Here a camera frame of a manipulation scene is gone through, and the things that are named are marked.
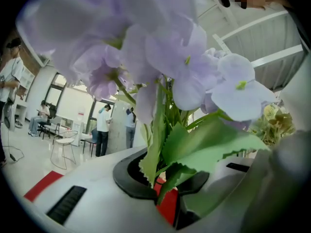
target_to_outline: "white beam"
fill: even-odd
[[[232,11],[230,8],[225,8],[223,7],[218,0],[214,0],[215,3],[217,3],[219,9],[221,10],[221,12],[223,13],[223,15],[225,16],[225,18],[227,19],[227,21],[230,23],[230,25],[232,25],[235,29],[237,29],[239,27],[237,20],[235,19]]]
[[[268,56],[265,56],[263,58],[257,59],[252,62],[253,68],[256,67],[262,67],[265,66],[266,64],[271,64],[275,61],[279,61],[282,59],[285,59],[286,57],[289,57],[291,55],[297,54],[299,52],[302,52],[302,46],[297,45],[273,54],[270,54]]]
[[[250,27],[253,27],[253,26],[255,26],[257,24],[260,24],[260,23],[262,23],[264,21],[271,20],[271,19],[273,19],[275,17],[280,17],[280,16],[283,16],[283,15],[286,15],[286,14],[288,14],[288,12],[285,10],[285,11],[276,12],[276,13],[273,13],[273,14],[268,15],[266,17],[263,17],[263,18],[260,18],[258,20],[252,21],[252,22],[250,22],[250,23],[248,23],[248,24],[246,24],[246,25],[244,25],[242,27],[239,27],[238,29],[236,29],[236,30],[226,34],[225,36],[222,37],[222,40],[226,40],[226,39],[228,39],[228,38],[238,34],[239,32],[241,32],[241,31],[243,31],[245,29],[249,29]]]
[[[217,41],[218,45],[222,48],[223,51],[225,51],[226,53],[231,53],[225,42],[217,34],[213,34],[213,38],[215,39],[215,41]]]

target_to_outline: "chair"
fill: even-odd
[[[58,131],[59,134],[59,128],[60,128],[60,123],[62,121],[62,118],[60,116],[56,116],[53,119],[49,120],[47,124],[43,125],[41,132],[43,132],[43,137],[42,140],[44,140],[44,134],[49,133],[49,138],[51,138],[51,131],[55,131],[55,135],[56,132]]]
[[[57,112],[56,106],[51,105],[49,111],[50,111],[50,115],[48,116],[47,122],[40,122],[39,123],[38,132],[40,132],[39,136],[41,136],[41,132],[43,132],[43,138],[42,139],[44,139],[44,131],[45,131],[44,126],[45,125],[51,125],[50,120],[56,117],[56,112]]]
[[[60,133],[58,135],[56,135],[54,137],[54,140],[53,142],[55,141],[55,144],[53,145],[53,149],[52,149],[52,154],[51,154],[51,162],[54,166],[58,167],[58,168],[61,168],[63,170],[67,170],[67,165],[66,165],[66,160],[65,159],[68,159],[70,161],[72,161],[73,163],[76,164],[76,160],[74,158],[74,154],[73,154],[73,149],[72,149],[72,143],[73,141],[75,140],[76,136],[77,136],[78,132],[77,131],[67,131],[67,132],[63,132],[63,133]],[[56,165],[53,161],[52,161],[52,156],[53,156],[53,151],[54,151],[54,147],[55,145],[59,144],[62,146],[63,150],[62,150],[62,157],[64,158],[64,162],[65,162],[65,168],[61,167],[61,166],[58,166]],[[65,156],[65,153],[64,153],[64,146],[67,146],[67,145],[70,145],[71,146],[71,152],[72,152],[72,156],[73,156],[73,160],[66,157]]]
[[[82,140],[82,141],[84,141],[82,153],[84,153],[84,147],[86,146],[86,142],[89,142],[89,150],[90,151],[91,151],[91,146],[92,146],[91,158],[92,158],[92,154],[93,154],[94,144],[96,144],[96,142],[97,142],[97,135],[98,135],[98,131],[95,128],[92,130],[92,138]]]

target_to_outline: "white wall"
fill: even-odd
[[[281,91],[284,107],[291,113],[297,130],[311,129],[311,53],[308,54],[298,72]]]
[[[37,115],[41,101],[44,100],[51,82],[56,74],[54,67],[45,66],[40,69],[36,76],[27,97],[27,112],[26,118],[30,118]]]
[[[76,121],[78,113],[84,111],[83,122],[87,124],[92,103],[90,94],[66,87],[58,104],[57,115]]]

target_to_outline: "black chair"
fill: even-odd
[[[40,122],[39,123],[39,129],[38,129],[38,132],[40,132],[39,136],[41,136],[41,132],[45,131],[45,128],[44,128],[45,125],[51,125],[50,119],[53,119],[56,117],[57,109],[56,109],[55,105],[51,105],[49,108],[49,111],[50,111],[50,115],[48,116],[48,120],[46,122]]]
[[[94,144],[96,144],[96,142],[97,142],[97,134],[98,134],[98,131],[95,128],[95,129],[92,130],[92,138],[81,140],[81,141],[84,141],[83,152],[82,153],[84,153],[84,147],[86,146],[86,142],[89,143],[89,150],[90,151],[91,151],[91,146],[92,146],[91,158],[92,158],[92,154],[93,154]]]

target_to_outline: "cable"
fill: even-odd
[[[20,159],[24,158],[25,155],[24,155],[24,153],[23,153],[22,150],[20,150],[20,149],[14,147],[14,146],[10,146],[10,144],[9,144],[9,141],[10,141],[9,133],[10,133],[10,130],[8,130],[8,145],[7,145],[7,146],[2,146],[2,147],[3,147],[3,148],[8,148],[8,149],[9,149],[10,158],[16,163],[16,162],[18,162]],[[10,152],[10,147],[15,148],[16,150],[19,150],[23,156],[20,157],[20,158],[18,158],[18,159],[16,160],[15,157],[14,157],[14,156],[11,154],[11,152]]]
[[[14,76],[13,76],[13,68],[14,68],[14,65],[15,65],[15,63],[16,63],[16,60],[17,60],[17,58],[15,58],[14,63],[13,63],[13,65],[12,65],[12,69],[11,69],[11,76],[12,76],[12,77],[14,77]],[[3,93],[3,88],[1,89],[0,98],[2,97],[2,93]],[[12,106],[11,106],[11,108],[10,108],[10,113],[9,113],[9,115],[11,115],[11,116],[12,116],[12,108],[14,107],[14,102],[15,102],[15,99],[16,99],[16,95],[17,95],[17,89],[16,89],[14,101],[12,101],[13,104],[12,104]],[[24,155],[24,153],[23,153],[22,150],[20,150],[20,149],[14,147],[14,146],[10,146],[10,144],[9,144],[9,141],[10,141],[10,136],[9,136],[10,127],[8,128],[8,145],[7,145],[7,146],[2,146],[2,147],[3,147],[3,148],[8,147],[9,154],[10,154],[10,158],[11,158],[14,162],[18,162],[20,159],[24,158],[25,155]],[[11,152],[10,152],[10,147],[15,148],[15,149],[21,151],[21,153],[22,153],[23,156],[20,157],[20,158],[18,158],[18,159],[16,160],[15,157],[14,157],[14,156],[11,154]]]

